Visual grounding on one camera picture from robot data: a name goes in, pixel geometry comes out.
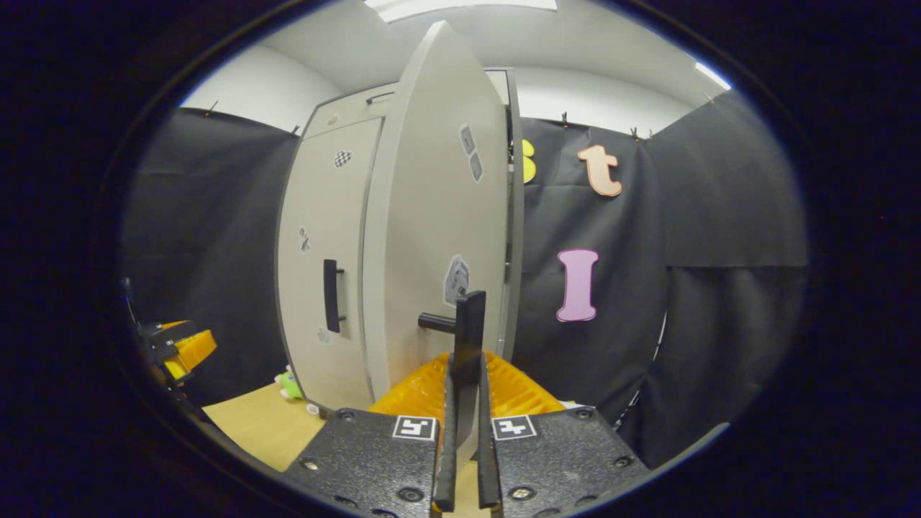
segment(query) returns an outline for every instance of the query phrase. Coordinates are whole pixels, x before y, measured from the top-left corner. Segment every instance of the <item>white wall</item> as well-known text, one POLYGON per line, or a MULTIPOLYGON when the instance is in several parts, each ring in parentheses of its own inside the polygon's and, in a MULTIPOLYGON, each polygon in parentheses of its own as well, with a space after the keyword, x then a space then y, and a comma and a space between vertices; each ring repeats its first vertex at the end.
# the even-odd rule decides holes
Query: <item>white wall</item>
POLYGON ((182 103, 269 124, 285 131, 304 131, 317 104, 342 95, 336 86, 300 62, 254 46, 217 69, 182 103))
POLYGON ((696 109, 673 97, 633 83, 584 72, 515 67, 522 117, 570 123, 630 133, 655 134, 696 109))

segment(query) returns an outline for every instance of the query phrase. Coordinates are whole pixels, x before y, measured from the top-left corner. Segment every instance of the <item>black cloth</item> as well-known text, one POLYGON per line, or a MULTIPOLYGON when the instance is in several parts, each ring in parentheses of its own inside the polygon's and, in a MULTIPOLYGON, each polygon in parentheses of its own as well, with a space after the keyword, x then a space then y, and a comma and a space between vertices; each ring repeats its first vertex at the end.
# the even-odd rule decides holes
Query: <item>black cloth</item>
POLYGON ((217 349, 185 385, 197 405, 265 386, 285 369, 274 241, 296 148, 271 126, 179 109, 134 181, 122 273, 139 321, 192 320, 211 330, 217 349))
POLYGON ((796 175, 732 91, 651 140, 530 119, 523 128, 537 174, 525 186, 513 363, 612 424, 624 416, 621 435, 661 465, 736 418, 790 347, 809 273, 796 175), (576 156, 595 144, 618 159, 614 198, 591 189, 576 156), (556 255, 569 248, 600 256, 589 322, 555 319, 556 255))

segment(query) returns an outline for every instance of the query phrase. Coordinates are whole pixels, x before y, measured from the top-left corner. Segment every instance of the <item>ceiling light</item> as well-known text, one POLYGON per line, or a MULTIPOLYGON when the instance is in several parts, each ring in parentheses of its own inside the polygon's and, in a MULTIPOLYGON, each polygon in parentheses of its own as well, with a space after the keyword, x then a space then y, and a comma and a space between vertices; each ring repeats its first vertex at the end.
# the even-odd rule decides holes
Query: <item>ceiling light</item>
POLYGON ((384 21, 407 18, 441 9, 472 6, 514 6, 556 10, 556 0, 365 0, 384 21))
POLYGON ((699 64, 699 63, 696 64, 696 65, 694 65, 694 68, 696 68, 697 70, 700 70, 701 72, 704 73, 705 76, 707 76, 707 77, 713 79, 714 81, 716 81, 716 83, 717 83, 719 86, 723 87, 723 89, 726 89, 726 90, 732 89, 732 87, 729 85, 729 83, 727 83, 726 81, 724 81, 722 77, 717 76, 716 72, 714 72, 713 70, 710 70, 709 68, 707 68, 707 67, 705 67, 705 66, 703 66, 703 65, 701 65, 701 64, 699 64))

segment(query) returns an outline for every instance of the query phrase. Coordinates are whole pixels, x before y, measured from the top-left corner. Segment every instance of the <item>white cabinet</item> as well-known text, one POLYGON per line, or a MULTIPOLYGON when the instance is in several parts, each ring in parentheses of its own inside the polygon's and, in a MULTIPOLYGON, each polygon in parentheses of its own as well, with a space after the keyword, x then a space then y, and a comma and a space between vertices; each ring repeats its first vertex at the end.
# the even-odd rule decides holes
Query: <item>white cabinet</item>
POLYGON ((417 321, 453 317, 459 292, 486 292, 484 349, 504 352, 517 308, 521 182, 508 153, 517 106, 507 113, 509 92, 497 93, 506 83, 439 22, 398 83, 310 117, 276 249, 283 336, 310 401, 366 408, 451 351, 453 336, 417 321))

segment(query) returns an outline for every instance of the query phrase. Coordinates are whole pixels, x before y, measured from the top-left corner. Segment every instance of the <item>pink letter i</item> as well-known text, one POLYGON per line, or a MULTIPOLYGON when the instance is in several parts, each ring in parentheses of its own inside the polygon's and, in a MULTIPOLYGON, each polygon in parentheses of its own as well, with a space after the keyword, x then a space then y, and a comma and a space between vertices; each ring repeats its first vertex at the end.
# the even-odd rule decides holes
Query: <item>pink letter i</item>
POLYGON ((591 305, 591 266, 598 262, 598 253, 584 248, 563 250, 556 256, 565 267, 563 307, 556 312, 560 322, 583 322, 595 318, 591 305))

